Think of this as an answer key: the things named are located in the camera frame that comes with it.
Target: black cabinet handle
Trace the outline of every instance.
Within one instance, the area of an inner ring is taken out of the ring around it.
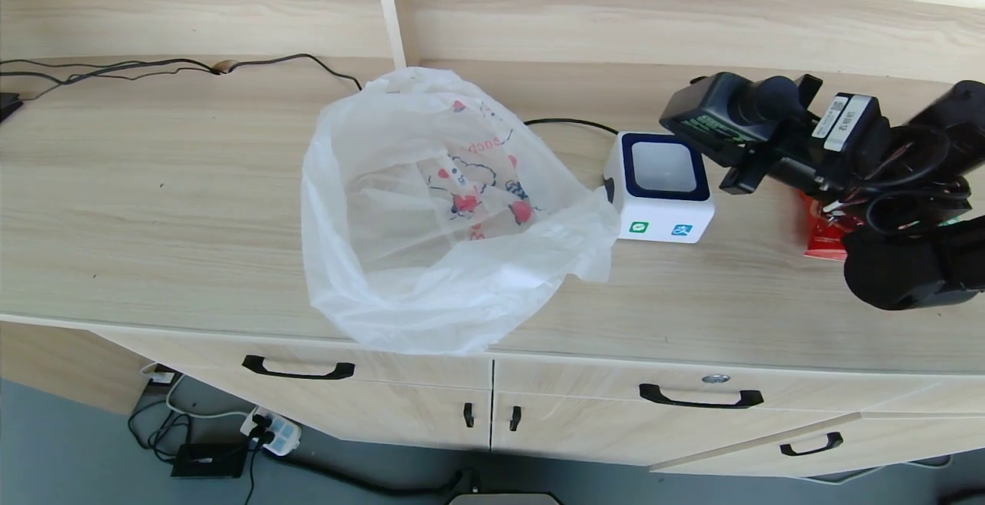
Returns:
[[[509,420],[509,431],[510,432],[515,432],[516,431],[516,428],[520,425],[520,418],[522,418],[522,417],[523,417],[523,413],[521,413],[520,407],[514,406],[513,407],[513,417],[510,417],[510,420]]]
[[[803,457],[805,455],[813,455],[814,453],[832,450],[843,443],[845,443],[845,439],[841,437],[841,432],[828,432],[826,446],[820,446],[820,448],[815,450],[798,453],[794,451],[794,448],[792,448],[790,444],[783,444],[780,446],[780,452],[788,457]]]
[[[465,403],[465,408],[462,410],[462,416],[465,417],[465,428],[475,428],[476,418],[472,416],[472,404]]]
[[[693,406],[699,408],[750,408],[764,403],[763,394],[756,390],[740,390],[739,400],[735,403],[692,403],[692,401],[675,401],[660,392],[660,386],[655,383],[641,383],[639,396],[662,406]]]
[[[342,380],[351,378],[356,372],[356,365],[352,363],[337,363],[335,369],[328,374],[291,374],[289,372],[274,372],[263,366],[264,357],[258,355],[246,355],[243,358],[243,366],[256,374],[263,376],[277,376],[277,378],[296,378],[300,380]]]

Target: barcode label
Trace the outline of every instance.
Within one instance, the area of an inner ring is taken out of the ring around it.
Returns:
[[[869,101],[872,101],[872,98],[868,95],[853,95],[851,101],[841,112],[841,116],[838,116],[838,122],[835,122],[830,135],[824,140],[824,149],[841,151],[841,148],[845,146],[845,141],[848,140],[848,136],[851,136],[852,130],[855,129],[855,124],[859,122],[863,112],[868,108]]]
[[[834,127],[834,123],[838,122],[838,116],[841,116],[841,112],[847,104],[848,98],[845,95],[837,95],[831,102],[831,106],[828,106],[827,111],[824,111],[824,115],[817,122],[817,126],[810,136],[827,137],[827,133],[831,131],[831,127]]]

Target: white plastic bag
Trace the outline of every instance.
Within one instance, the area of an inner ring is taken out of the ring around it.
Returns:
[[[498,102],[407,68],[326,106],[305,155],[311,305],[374,349],[481,352],[564,275],[606,281],[619,217]]]

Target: black device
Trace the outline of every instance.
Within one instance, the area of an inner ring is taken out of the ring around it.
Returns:
[[[842,242],[849,289],[881,309],[960,303],[985,291],[985,217],[964,176],[985,162],[985,84],[954,84],[909,122],[890,126],[871,95],[840,92],[820,116],[822,80],[731,72],[692,80],[660,122],[718,165],[719,186],[752,193],[778,179],[862,227]]]
[[[15,92],[0,92],[0,122],[4,122],[14,111],[24,105],[21,96]]]
[[[246,442],[184,444],[175,456],[172,478],[239,478],[247,453]]]

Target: floor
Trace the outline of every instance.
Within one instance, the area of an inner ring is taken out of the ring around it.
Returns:
[[[139,449],[126,418],[38,390],[0,386],[0,502],[15,505],[242,505],[249,478],[172,480],[170,466]],[[249,405],[188,380],[177,403],[198,413],[249,410]],[[165,411],[136,424],[144,434]],[[194,441],[229,441],[239,418],[203,420]],[[549,491],[564,505],[934,505],[940,495],[985,483],[985,450],[963,453],[946,469],[886,467],[840,487],[782,478],[649,474],[637,467],[544,460],[491,453],[359,444],[306,431],[295,453],[391,487],[440,485],[459,467],[475,467],[483,490]],[[250,505],[443,505],[443,498],[385,498],[305,471],[256,463]],[[985,501],[968,501],[967,505]]]

